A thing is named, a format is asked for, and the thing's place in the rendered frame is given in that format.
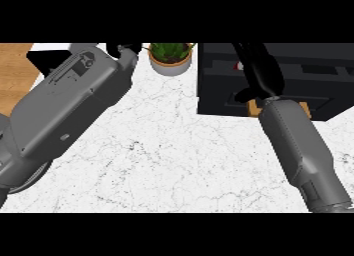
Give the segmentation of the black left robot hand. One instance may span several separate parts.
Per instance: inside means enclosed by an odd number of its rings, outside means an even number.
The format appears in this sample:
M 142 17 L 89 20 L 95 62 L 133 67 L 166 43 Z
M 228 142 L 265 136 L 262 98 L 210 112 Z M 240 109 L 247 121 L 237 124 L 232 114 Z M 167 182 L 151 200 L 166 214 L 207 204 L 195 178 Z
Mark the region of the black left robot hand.
M 142 51 L 142 44 L 141 43 L 108 43 L 107 44 L 107 52 L 117 59 L 121 58 L 121 51 L 124 49 L 130 49 L 136 54 L 139 54 Z

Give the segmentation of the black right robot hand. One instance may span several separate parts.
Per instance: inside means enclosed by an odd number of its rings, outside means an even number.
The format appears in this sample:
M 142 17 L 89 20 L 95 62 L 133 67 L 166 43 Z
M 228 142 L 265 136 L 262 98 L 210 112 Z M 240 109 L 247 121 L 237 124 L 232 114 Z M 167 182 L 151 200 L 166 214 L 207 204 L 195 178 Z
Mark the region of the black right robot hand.
M 234 43 L 244 66 L 248 87 L 237 94 L 235 100 L 247 103 L 256 98 L 266 100 L 284 94 L 285 80 L 275 57 L 263 43 Z

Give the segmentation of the dark grey open drawer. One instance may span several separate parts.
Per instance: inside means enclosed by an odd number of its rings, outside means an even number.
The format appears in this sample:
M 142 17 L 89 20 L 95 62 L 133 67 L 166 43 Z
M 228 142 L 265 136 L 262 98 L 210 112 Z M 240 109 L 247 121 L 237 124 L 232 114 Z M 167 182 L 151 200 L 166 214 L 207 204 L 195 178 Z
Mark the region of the dark grey open drawer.
M 312 119 L 327 121 L 354 106 L 354 43 L 269 43 L 285 78 L 282 97 L 309 105 Z M 229 43 L 198 47 L 198 112 L 206 115 L 248 115 L 235 100 L 248 87 L 240 58 Z

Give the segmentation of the green potted plant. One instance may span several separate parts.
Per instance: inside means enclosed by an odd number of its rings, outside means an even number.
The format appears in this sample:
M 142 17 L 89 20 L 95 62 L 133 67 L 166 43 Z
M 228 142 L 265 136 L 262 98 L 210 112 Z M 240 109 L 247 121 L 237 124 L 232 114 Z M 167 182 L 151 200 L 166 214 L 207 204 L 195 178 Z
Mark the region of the green potted plant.
M 182 75 L 192 64 L 194 43 L 151 43 L 147 48 L 151 66 L 158 74 Z

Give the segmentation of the brown wooden block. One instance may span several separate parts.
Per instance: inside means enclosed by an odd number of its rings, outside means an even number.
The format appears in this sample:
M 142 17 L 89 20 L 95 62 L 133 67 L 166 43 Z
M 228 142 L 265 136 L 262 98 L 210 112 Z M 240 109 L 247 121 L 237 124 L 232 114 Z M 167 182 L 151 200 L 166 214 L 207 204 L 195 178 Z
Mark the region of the brown wooden block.
M 312 117 L 310 114 L 310 109 L 309 109 L 309 104 L 306 102 L 300 102 L 300 106 L 308 114 L 308 117 Z M 257 106 L 257 101 L 256 100 L 250 100 L 247 102 L 247 108 L 248 108 L 248 116 L 250 117 L 259 117 L 260 113 L 262 113 L 262 108 Z

